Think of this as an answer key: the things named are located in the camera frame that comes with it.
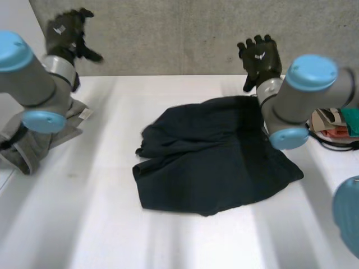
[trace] black glove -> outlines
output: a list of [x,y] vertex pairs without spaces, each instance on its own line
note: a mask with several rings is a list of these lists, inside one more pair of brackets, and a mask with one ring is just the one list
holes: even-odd
[[282,64],[280,62],[277,44],[270,37],[260,35],[254,37],[256,44],[252,39],[247,39],[247,48],[243,42],[237,44],[240,49],[239,57],[243,60],[243,68],[248,76],[243,91],[249,92],[254,86],[259,87],[264,81],[280,77],[282,73]]
[[46,50],[48,55],[56,55],[74,65],[75,58],[85,57],[93,62],[102,62],[103,57],[85,45],[84,25],[86,18],[94,14],[81,8],[58,15],[49,21],[46,29]]

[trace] concrete wall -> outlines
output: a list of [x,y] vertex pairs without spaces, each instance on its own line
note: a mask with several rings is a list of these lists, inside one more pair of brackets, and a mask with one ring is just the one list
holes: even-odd
[[244,74],[236,44],[270,33],[283,69],[322,53],[359,70],[358,0],[30,0],[42,28],[57,12],[95,12],[88,45],[106,64],[81,75]]

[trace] white table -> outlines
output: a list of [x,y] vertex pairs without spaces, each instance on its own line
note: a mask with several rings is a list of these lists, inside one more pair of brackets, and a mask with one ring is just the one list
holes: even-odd
[[245,76],[83,77],[84,133],[0,196],[1,269],[358,268],[332,221],[359,154],[316,141],[285,152],[305,173],[274,197],[211,217],[141,208],[132,167],[141,130],[168,107],[243,94]]

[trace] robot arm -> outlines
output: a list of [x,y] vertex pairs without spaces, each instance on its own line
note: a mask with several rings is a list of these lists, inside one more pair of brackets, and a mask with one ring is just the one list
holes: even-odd
[[76,77],[74,66],[55,55],[46,56],[41,64],[12,32],[0,31],[0,43],[0,92],[24,107],[24,126],[40,133],[62,130]]
[[305,126],[317,108],[356,107],[359,92],[349,68],[338,69],[329,58],[303,55],[286,78],[271,78],[257,88],[270,141],[276,149],[295,149],[309,137]]
[[70,93],[79,86],[75,58],[102,62],[84,41],[86,18],[81,8],[56,16],[46,29],[47,56],[41,64],[20,36],[0,31],[0,93],[10,94],[25,111],[23,125],[39,133],[57,133],[66,125]]
[[320,55],[297,58],[286,78],[280,78],[282,64],[276,42],[260,35],[238,43],[239,58],[248,76],[245,92],[257,86],[261,112],[269,139],[278,150],[295,149],[309,138],[306,122],[317,108],[356,107],[359,92],[355,75],[349,68],[339,69],[335,62]]

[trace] light blue joint cap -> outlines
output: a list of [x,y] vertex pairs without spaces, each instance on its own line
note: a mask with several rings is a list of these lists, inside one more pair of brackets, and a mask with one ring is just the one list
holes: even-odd
[[307,142],[309,132],[304,127],[283,129],[269,137],[272,146],[277,150],[293,150]]
[[66,118],[48,111],[26,111],[22,115],[22,123],[38,133],[58,133],[66,125]]
[[333,216],[344,243],[359,259],[359,176],[347,179],[335,192]]
[[286,81],[299,91],[314,92],[327,89],[337,77],[338,67],[333,60],[316,54],[305,54],[292,63]]
[[27,66],[34,54],[16,33],[0,31],[0,72],[18,71]]

